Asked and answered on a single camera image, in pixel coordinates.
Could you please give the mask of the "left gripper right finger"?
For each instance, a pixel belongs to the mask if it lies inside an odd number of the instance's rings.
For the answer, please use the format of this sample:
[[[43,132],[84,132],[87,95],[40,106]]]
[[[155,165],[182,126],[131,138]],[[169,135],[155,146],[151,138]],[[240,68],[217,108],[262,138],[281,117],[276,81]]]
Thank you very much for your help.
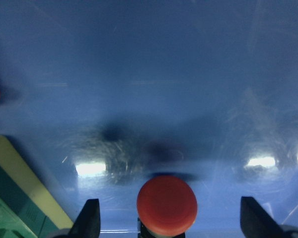
[[[284,231],[250,196],[240,200],[240,228],[246,238],[282,238]]]

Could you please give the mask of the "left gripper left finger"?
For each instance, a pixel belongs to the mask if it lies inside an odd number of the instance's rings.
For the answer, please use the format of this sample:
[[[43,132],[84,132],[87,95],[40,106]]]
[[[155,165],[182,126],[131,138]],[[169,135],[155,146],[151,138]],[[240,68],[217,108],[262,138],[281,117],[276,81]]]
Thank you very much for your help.
[[[98,238],[100,236],[99,199],[88,199],[68,233],[69,238]]]

